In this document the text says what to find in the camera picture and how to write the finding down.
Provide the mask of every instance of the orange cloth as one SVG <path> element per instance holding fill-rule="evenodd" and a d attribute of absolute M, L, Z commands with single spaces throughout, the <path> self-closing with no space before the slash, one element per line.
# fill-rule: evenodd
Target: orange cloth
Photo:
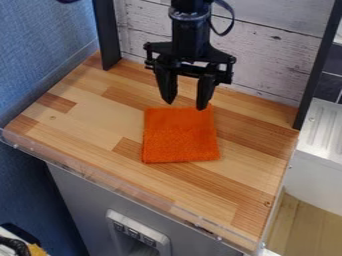
<path fill-rule="evenodd" d="M 142 161 L 168 163 L 217 160 L 220 154 L 212 106 L 145 110 Z"/>

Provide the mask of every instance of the blue carpet wall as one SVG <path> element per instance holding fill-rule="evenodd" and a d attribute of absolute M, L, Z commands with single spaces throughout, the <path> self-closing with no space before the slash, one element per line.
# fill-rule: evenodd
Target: blue carpet wall
<path fill-rule="evenodd" d="M 0 1 L 0 127 L 97 48 L 91 0 Z M 46 165 L 0 143 L 0 223 L 53 256 L 87 255 Z"/>

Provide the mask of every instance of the metal frame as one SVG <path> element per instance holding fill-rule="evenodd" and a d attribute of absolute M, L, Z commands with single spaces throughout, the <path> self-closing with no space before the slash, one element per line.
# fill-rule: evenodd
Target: metal frame
<path fill-rule="evenodd" d="M 97 34 L 100 43 L 102 67 L 109 70 L 121 59 L 114 1 L 93 0 Z"/>
<path fill-rule="evenodd" d="M 319 78 L 327 60 L 329 50 L 333 44 L 334 37 L 342 16 L 342 0 L 336 0 L 333 6 L 320 48 L 317 53 L 316 61 L 311 71 L 311 75 L 306 86 L 302 102 L 299 106 L 293 128 L 300 130 L 303 126 L 306 113 L 309 110 L 312 98 L 318 87 Z"/>

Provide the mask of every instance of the black cable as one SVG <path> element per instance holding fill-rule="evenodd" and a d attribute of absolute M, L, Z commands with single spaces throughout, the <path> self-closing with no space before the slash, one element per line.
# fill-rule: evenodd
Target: black cable
<path fill-rule="evenodd" d="M 232 16 L 232 21 L 230 23 L 230 25 L 228 26 L 228 28 L 223 31 L 222 33 L 218 32 L 216 30 L 216 28 L 214 27 L 214 25 L 211 23 L 211 20 L 209 19 L 209 25 L 210 28 L 215 32 L 215 34 L 219 35 L 219 36 L 225 36 L 227 35 L 234 27 L 235 24 L 235 11 L 233 9 L 233 7 L 231 7 L 226 1 L 224 0 L 215 0 L 215 3 L 218 4 L 219 6 L 221 6 L 222 8 L 224 8 L 225 10 L 227 10 L 231 16 Z"/>

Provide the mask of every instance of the whitewashed wood background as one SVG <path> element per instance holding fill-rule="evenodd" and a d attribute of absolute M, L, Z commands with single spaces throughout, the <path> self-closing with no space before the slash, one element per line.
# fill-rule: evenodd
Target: whitewashed wood background
<path fill-rule="evenodd" d="M 230 0 L 237 22 L 212 44 L 237 57 L 233 85 L 259 97 L 298 106 L 334 0 Z M 145 42 L 170 41 L 170 0 L 114 0 L 125 58 L 143 62 Z M 214 8 L 213 22 L 229 23 Z"/>

